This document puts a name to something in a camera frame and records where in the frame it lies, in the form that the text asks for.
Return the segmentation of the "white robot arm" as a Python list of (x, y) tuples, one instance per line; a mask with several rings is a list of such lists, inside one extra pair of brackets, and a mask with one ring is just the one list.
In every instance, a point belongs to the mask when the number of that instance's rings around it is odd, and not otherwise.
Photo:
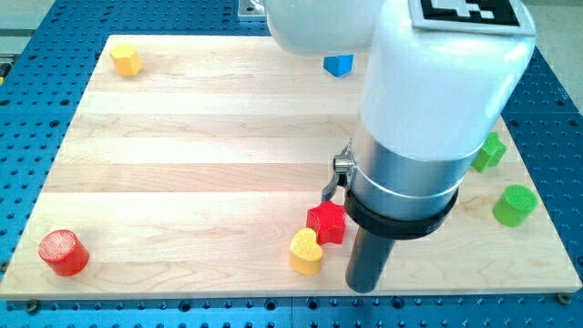
[(519, 1), (286, 1), (265, 11), (299, 56), (366, 51), (346, 151), (347, 214), (360, 233), (435, 231), (525, 72), (536, 27)]

